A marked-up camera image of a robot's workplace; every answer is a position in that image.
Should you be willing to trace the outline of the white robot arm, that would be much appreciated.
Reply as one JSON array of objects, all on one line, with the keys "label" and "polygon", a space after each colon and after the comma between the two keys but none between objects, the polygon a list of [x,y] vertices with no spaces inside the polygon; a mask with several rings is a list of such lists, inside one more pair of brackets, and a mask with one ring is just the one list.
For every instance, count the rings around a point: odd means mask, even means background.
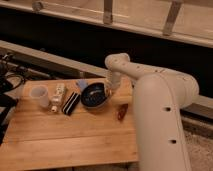
[{"label": "white robot arm", "polygon": [[133,116],[140,171],[192,171],[180,110],[196,100],[199,85],[186,73],[133,63],[126,53],[105,58],[109,86],[133,81]]}]

